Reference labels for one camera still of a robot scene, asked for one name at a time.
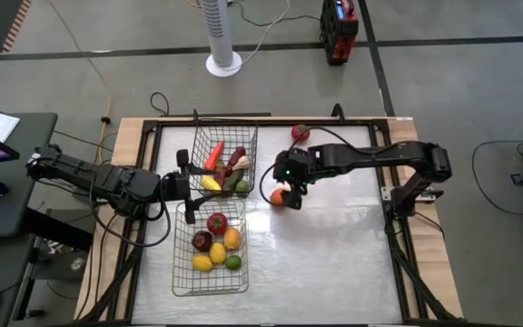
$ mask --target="yellow cable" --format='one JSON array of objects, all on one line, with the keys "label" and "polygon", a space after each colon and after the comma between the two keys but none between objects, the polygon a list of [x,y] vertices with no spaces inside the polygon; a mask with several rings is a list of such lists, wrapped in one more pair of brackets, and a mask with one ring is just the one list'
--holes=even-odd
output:
[{"label": "yellow cable", "polygon": [[[58,12],[57,8],[55,7],[54,3],[52,2],[52,0],[50,0],[50,5],[52,6],[52,8],[54,9],[55,11],[55,14],[58,16],[58,18],[60,18],[60,20],[62,21],[62,24],[64,25],[65,27],[65,30],[68,32],[68,34],[70,35],[70,37],[72,37],[72,41],[74,41],[74,45],[76,46],[76,48],[78,49],[79,52],[82,52],[82,49],[80,48],[80,45],[78,44],[78,41],[76,41],[76,37],[74,36],[74,34],[72,33],[72,30],[70,30],[70,27],[68,27],[68,24],[65,22],[65,20],[62,18],[62,16],[60,15],[60,12]],[[106,80],[104,79],[104,76],[102,75],[102,73],[100,73],[100,71],[98,70],[98,67],[96,67],[96,65],[92,62],[92,59],[90,58],[86,58],[86,60],[88,61],[88,63],[90,63],[90,65],[92,66],[92,68],[95,70],[95,72],[98,74],[98,77],[100,77],[100,80],[102,81],[102,84],[104,85],[104,88],[106,89],[106,113],[104,114],[104,116],[108,117],[108,115],[110,114],[110,109],[111,109],[111,96],[110,96],[110,90],[108,89],[108,83],[106,83]],[[104,139],[104,133],[106,132],[106,126],[107,126],[107,123],[102,123],[102,131],[100,133],[100,142],[102,142],[102,140]],[[99,162],[101,163],[103,161],[102,159],[102,150],[100,147],[98,147],[98,149],[96,150],[96,158],[94,158],[94,162],[96,163],[96,160],[99,160]]]},{"label": "yellow cable", "polygon": [[183,1],[184,1],[184,2],[186,2],[186,3],[187,3],[187,5],[190,5],[191,7],[195,7],[195,8],[201,8],[201,6],[200,6],[200,5],[194,4],[194,3],[192,3],[192,2],[191,2],[191,1],[189,1],[189,0],[183,0]]}]

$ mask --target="black desk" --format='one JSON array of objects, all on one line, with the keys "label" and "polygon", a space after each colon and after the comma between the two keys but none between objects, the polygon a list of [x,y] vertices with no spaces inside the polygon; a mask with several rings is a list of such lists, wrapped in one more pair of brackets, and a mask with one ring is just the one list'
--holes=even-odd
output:
[{"label": "black desk", "polygon": [[[57,115],[14,114],[14,116],[20,118],[20,121],[5,144],[20,153],[20,158],[12,162],[0,163],[0,181],[10,189],[10,192],[0,200],[0,290],[20,282],[25,277],[25,268],[35,241],[35,237],[30,233],[41,232],[37,227],[26,226],[26,220],[31,221],[31,224],[34,220],[42,221],[47,224],[46,227],[57,225],[64,229],[67,226],[27,208],[35,182],[26,175],[25,164],[36,146],[49,143]],[[88,234],[90,241],[92,240],[91,234],[78,231]],[[17,285],[1,295],[0,327],[6,326],[9,322],[19,288],[20,286]]]}]

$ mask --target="tower fan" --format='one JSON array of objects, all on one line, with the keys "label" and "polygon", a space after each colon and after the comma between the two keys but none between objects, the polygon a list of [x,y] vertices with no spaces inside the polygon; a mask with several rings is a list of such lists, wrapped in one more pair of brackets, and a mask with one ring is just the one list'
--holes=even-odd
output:
[{"label": "tower fan", "polygon": [[211,47],[207,70],[217,77],[236,74],[242,68],[242,58],[233,52],[227,0],[201,0],[201,7]]}]

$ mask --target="red power tool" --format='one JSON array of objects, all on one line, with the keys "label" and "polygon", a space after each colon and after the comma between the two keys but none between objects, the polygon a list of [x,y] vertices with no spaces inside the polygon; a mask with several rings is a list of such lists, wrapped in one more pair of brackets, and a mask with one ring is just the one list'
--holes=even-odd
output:
[{"label": "red power tool", "polygon": [[324,0],[320,29],[328,64],[346,63],[359,32],[359,18],[352,0]]}]

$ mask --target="white table surface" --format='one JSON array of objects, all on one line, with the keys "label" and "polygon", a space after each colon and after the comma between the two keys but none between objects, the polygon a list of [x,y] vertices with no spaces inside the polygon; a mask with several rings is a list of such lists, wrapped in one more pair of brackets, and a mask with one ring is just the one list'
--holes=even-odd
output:
[{"label": "white table surface", "polygon": [[[370,146],[366,127],[332,127],[357,147]],[[156,172],[176,168],[191,152],[193,127],[165,127]],[[256,187],[246,199],[250,285],[238,294],[176,297],[172,292],[173,232],[143,254],[133,323],[398,323],[400,306],[374,169],[357,169],[309,186],[302,209],[275,210],[260,197],[262,173],[292,142],[290,128],[260,127]],[[339,143],[312,131],[308,146]],[[276,183],[268,173],[263,190]],[[177,203],[167,203],[174,220]],[[152,215],[158,212],[152,208]],[[166,220],[150,223],[147,242]]]}]

